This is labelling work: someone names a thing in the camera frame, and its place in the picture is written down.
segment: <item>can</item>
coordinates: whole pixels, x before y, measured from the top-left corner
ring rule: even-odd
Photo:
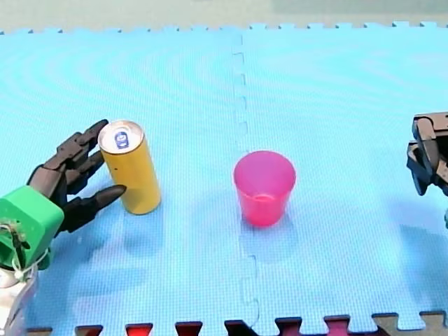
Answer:
[[[121,197],[126,210],[141,215],[157,208],[160,187],[143,129],[132,121],[111,122],[98,144],[113,181],[127,188]]]

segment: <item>blue foam mat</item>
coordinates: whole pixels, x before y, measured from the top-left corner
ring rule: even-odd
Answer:
[[[259,335],[294,316],[303,334],[327,333],[325,316],[374,331],[380,313],[419,329],[419,312],[448,308],[447,201],[417,196],[405,166],[414,114],[448,110],[447,38],[418,27],[244,33],[242,149],[279,151],[299,176],[285,220],[243,234]]]
[[[412,116],[447,110],[448,29],[178,31],[0,36],[0,191],[22,185],[55,146],[100,118],[127,118],[148,135],[162,206],[133,217],[119,203],[63,234],[41,273],[29,325],[203,322],[224,335],[243,320],[260,335],[275,319],[447,308],[446,200],[418,197],[405,168]],[[233,165],[247,151],[282,152],[299,181],[270,230],[240,220]],[[83,195],[111,184],[105,168]]]
[[[0,41],[2,193],[23,183],[55,147],[102,118],[134,120],[147,133],[162,205],[131,216],[120,203],[55,240],[29,308],[30,326],[67,336],[103,325],[201,321],[224,335],[225,320],[255,321],[242,283],[254,272],[239,247],[239,207],[230,183],[238,152],[232,31],[42,34]],[[111,184],[103,167],[83,195]]]

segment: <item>pink cup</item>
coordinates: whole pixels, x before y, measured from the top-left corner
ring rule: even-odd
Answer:
[[[259,150],[238,161],[234,172],[243,217],[256,227],[275,224],[295,185],[295,170],[284,156]]]

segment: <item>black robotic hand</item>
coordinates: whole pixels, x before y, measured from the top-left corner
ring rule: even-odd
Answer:
[[[73,232],[92,221],[97,212],[117,200],[125,191],[124,185],[114,185],[95,195],[70,202],[67,195],[76,195],[88,184],[88,179],[103,165],[100,151],[89,156],[98,142],[98,134],[109,122],[101,120],[84,133],[77,132],[57,147],[56,154],[39,165],[27,185],[39,191],[64,211],[64,221],[57,234]]]
[[[419,195],[434,184],[448,196],[448,112],[414,116],[415,141],[407,147],[407,167]]]

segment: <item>can lid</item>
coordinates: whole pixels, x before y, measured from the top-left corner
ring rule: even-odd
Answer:
[[[99,147],[110,154],[125,154],[137,148],[144,132],[135,122],[119,120],[103,127],[98,135]]]

